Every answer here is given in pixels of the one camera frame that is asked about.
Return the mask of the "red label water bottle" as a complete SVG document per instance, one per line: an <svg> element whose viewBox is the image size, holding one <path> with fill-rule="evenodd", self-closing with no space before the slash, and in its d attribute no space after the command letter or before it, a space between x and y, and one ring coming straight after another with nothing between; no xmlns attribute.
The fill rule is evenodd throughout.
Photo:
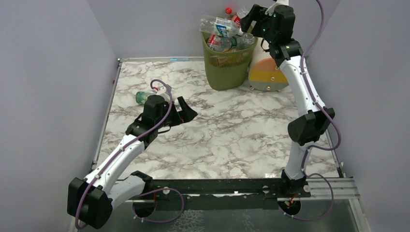
<svg viewBox="0 0 410 232"><path fill-rule="evenodd" d="M231 29L230 24L230 16L232 13L232 9L227 7L224 10L224 14L219 17L216 16L207 16L202 20L201 27L209 33L209 37L212 35L217 35L220 37L228 37L228 32Z"/></svg>

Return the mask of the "clear unlabelled bottle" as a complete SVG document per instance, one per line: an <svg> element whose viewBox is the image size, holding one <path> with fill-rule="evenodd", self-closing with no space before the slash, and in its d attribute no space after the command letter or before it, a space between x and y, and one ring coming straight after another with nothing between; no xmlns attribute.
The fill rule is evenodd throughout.
<svg viewBox="0 0 410 232"><path fill-rule="evenodd" d="M243 34L241 36L240 49L241 50L247 49L251 47L254 42L255 42L255 37L252 34L250 33Z"/></svg>

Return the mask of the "brown red tea bottle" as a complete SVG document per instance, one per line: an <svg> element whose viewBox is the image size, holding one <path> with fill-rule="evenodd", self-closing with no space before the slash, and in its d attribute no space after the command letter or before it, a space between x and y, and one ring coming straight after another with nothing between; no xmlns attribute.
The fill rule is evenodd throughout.
<svg viewBox="0 0 410 232"><path fill-rule="evenodd" d="M246 58L243 55L232 55L228 56L219 56L212 55L210 57L210 64L218 68L230 68L242 65L246 62Z"/></svg>

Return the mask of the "red label bottle red cap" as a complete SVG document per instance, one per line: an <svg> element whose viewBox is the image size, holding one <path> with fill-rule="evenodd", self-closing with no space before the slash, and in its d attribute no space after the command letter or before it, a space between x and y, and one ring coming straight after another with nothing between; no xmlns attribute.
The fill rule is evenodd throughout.
<svg viewBox="0 0 410 232"><path fill-rule="evenodd" d="M236 13L232 16L231 21L235 24L236 27L239 29L241 28L240 20L246 17L249 14L249 10L246 7L242 7L236 11Z"/></svg>

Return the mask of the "green Cestbon label water bottle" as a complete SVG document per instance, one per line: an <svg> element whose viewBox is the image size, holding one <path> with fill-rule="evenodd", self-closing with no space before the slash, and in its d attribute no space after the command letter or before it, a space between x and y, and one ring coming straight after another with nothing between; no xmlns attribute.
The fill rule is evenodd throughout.
<svg viewBox="0 0 410 232"><path fill-rule="evenodd" d="M207 45L215 52L224 53L236 49L240 44L241 36L220 37L212 35L207 40Z"/></svg>

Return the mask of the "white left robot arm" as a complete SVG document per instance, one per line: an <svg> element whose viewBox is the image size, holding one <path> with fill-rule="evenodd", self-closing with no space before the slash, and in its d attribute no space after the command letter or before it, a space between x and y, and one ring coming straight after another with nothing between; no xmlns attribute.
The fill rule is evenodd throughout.
<svg viewBox="0 0 410 232"><path fill-rule="evenodd" d="M152 189L153 178L145 173L136 171L118 181L129 164L162 133L161 128L189 123L198 116L183 97L174 98L172 88L162 80L152 80L150 87L156 93L148 96L142 113L127 127L119 145L94 171L70 182L67 212L74 217L77 230L101 228L113 210L131 197L149 196L155 204L160 191L175 192L181 199L180 212L184 211L185 201L179 190Z"/></svg>

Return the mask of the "blue label bottle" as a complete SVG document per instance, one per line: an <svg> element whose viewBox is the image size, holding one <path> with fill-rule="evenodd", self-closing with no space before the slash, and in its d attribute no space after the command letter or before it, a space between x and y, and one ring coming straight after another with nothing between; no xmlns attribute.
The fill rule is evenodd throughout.
<svg viewBox="0 0 410 232"><path fill-rule="evenodd" d="M243 31L230 19L205 15L200 22L199 31L224 38L242 36Z"/></svg>

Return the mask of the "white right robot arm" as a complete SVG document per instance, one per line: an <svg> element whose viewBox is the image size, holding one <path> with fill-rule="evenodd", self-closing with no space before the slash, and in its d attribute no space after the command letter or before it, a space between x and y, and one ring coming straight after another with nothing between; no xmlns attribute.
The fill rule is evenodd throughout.
<svg viewBox="0 0 410 232"><path fill-rule="evenodd" d="M254 4L249 19L256 23L252 34L268 42L267 52L283 72L295 98L298 118L288 124L292 146L282 178L300 182L306 178L310 149L327 130L335 112L320 99L307 71L302 46L293 38L294 9L280 1L269 8Z"/></svg>

